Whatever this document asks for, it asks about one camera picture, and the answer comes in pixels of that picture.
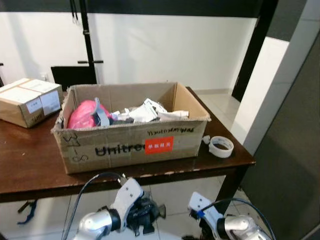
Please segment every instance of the sealed cardboard box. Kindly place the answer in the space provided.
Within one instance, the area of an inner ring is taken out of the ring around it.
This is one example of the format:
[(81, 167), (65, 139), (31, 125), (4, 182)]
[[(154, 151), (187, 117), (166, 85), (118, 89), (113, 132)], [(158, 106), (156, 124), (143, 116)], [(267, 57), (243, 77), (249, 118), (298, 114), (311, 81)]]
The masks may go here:
[[(77, 106), (95, 97), (109, 112), (140, 106), (150, 98), (170, 112), (189, 111), (189, 118), (67, 129), (68, 119)], [(209, 120), (208, 112), (176, 82), (75, 85), (68, 89), (51, 132), (65, 171), (70, 174), (197, 156)]]
[(23, 78), (0, 87), (0, 119), (30, 128), (61, 108), (62, 87)]

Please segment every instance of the packing tape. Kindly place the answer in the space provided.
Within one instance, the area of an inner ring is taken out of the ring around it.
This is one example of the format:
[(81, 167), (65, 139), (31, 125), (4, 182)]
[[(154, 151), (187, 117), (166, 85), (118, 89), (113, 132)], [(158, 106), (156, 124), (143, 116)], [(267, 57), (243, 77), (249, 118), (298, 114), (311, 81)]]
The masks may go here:
[[(227, 149), (221, 149), (215, 146), (215, 144), (220, 144)], [(224, 136), (214, 136), (211, 138), (209, 143), (209, 152), (219, 158), (227, 158), (231, 155), (234, 149), (234, 144), (232, 141)]]

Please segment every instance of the pink object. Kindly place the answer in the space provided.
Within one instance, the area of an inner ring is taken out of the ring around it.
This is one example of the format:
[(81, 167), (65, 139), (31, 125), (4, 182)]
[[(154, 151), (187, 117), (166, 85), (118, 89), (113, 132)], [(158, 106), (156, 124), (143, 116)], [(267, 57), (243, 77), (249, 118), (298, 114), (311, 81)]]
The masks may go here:
[[(95, 119), (91, 115), (96, 108), (96, 102), (92, 100), (83, 101), (71, 114), (68, 121), (68, 129), (83, 129), (96, 126)], [(100, 104), (100, 108), (104, 110), (106, 116), (111, 118), (111, 114)]]

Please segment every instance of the wooden table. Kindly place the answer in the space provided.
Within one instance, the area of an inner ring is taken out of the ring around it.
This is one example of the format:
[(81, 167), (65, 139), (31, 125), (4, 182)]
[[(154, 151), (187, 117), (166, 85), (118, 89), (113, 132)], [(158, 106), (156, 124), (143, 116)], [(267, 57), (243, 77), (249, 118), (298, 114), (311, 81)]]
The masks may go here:
[[(141, 185), (226, 175), (217, 199), (231, 198), (247, 168), (256, 162), (196, 94), (188, 89), (211, 114), (212, 121), (207, 123), (204, 134), (229, 138), (234, 144), (232, 155), (226, 159), (215, 157), (202, 143), (198, 157), (116, 167), (108, 171), (125, 173)], [(56, 140), (50, 133), (57, 115), (31, 129), (0, 120), (0, 203), (77, 194), (87, 180), (104, 172), (65, 173)], [(87, 191), (118, 188), (119, 184), (114, 179), (105, 178), (92, 183)], [(221, 204), (218, 210), (224, 213), (228, 205)]]

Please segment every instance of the red label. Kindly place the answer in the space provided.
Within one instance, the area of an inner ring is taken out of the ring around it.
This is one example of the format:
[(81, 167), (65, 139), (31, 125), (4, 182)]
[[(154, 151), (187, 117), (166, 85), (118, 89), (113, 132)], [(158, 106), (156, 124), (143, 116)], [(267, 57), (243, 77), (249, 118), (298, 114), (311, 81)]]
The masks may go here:
[(145, 140), (145, 154), (158, 154), (172, 152), (174, 148), (174, 137), (158, 137)]

